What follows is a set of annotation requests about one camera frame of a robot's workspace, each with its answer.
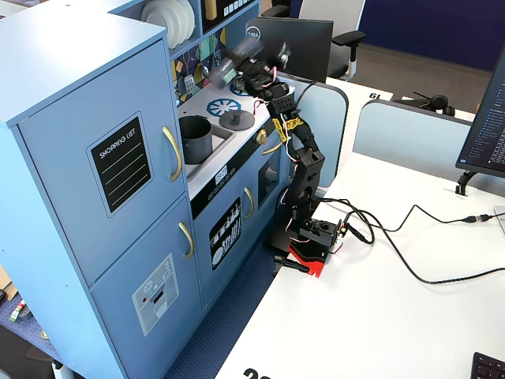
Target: black chalkboard label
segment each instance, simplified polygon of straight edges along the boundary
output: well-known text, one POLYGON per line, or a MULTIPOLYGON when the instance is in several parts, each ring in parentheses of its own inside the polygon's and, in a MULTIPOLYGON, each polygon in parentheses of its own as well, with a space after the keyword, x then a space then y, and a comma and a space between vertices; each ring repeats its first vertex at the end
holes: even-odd
POLYGON ((238 197, 209 233, 212 270, 217 269, 235 242, 240 238, 242 232, 240 200, 240 197, 238 197))
POLYGON ((96 145, 92 156, 110 213, 151 178, 138 117, 96 145))

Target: robotic arm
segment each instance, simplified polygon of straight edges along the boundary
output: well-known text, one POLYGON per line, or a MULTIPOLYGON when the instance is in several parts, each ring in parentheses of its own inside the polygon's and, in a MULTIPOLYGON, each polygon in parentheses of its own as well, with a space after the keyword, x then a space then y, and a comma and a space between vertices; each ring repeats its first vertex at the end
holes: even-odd
POLYGON ((210 79, 217 88, 224 88, 237 74, 241 74, 247 93, 267 105, 281 141, 286 145, 290 159, 297 165, 293 181, 283 200, 292 212, 290 229, 298 235, 298 238, 291 239, 289 246, 289 251, 298 263, 285 257, 276 257, 275 262, 319 276, 338 232, 332 223, 311 219, 315 210, 312 201, 319 185, 324 155, 317 147, 309 124, 298 114, 294 92, 288 84, 277 78, 276 66, 286 64, 289 50, 284 45, 279 56, 267 64, 254 58, 261 49, 262 46, 256 39, 244 39, 234 51, 228 53, 220 66, 212 70, 210 79), (293 147, 293 134, 302 144, 298 150, 293 147))
MULTIPOLYGON (((290 158, 297 164, 294 180, 284 196, 284 202, 290 208, 299 209, 296 218, 306 218, 313 212, 310 202, 319 185, 324 156, 317 147, 309 124, 298 115, 290 86, 279 81, 275 67, 254 58, 261 49, 262 46, 256 39, 244 39, 234 51, 228 53, 220 66, 212 70, 210 79, 217 88, 224 88, 235 75, 241 74, 247 93, 267 105, 290 158), (294 149, 292 134, 301 141, 302 148, 294 149)), ((287 56, 289 51, 284 46, 278 56, 279 66, 284 66, 287 56)))

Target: gray pot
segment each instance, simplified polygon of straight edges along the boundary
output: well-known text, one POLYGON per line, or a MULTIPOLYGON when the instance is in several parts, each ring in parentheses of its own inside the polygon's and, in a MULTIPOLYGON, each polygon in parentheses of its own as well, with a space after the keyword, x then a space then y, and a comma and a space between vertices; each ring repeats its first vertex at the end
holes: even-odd
POLYGON ((203 163, 212 154, 212 126, 203 116, 179 119, 182 151, 186 164, 203 163))

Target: shopping list sign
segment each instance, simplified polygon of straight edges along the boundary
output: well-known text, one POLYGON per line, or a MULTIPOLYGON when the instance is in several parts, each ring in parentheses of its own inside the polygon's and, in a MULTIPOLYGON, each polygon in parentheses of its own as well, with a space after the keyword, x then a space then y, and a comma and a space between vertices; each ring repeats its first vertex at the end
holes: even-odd
POLYGON ((92 148, 91 153, 110 213, 151 178, 138 117, 92 148))

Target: wall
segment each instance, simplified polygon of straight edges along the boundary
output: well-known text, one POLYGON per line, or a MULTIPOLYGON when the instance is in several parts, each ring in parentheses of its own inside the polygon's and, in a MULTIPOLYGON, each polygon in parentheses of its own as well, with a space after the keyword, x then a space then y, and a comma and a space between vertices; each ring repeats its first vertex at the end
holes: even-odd
POLYGON ((367 44, 493 70, 504 25, 504 0, 367 0, 360 30, 367 44))
POLYGON ((208 79, 202 74, 202 66, 208 67, 209 70, 212 69, 216 66, 217 61, 223 58, 225 52, 226 28, 223 28, 172 61, 172 75, 176 78, 174 87, 178 89, 181 100, 179 106, 208 85, 208 79), (184 78, 189 74, 193 75, 196 83, 192 93, 187 93, 184 85, 184 78))

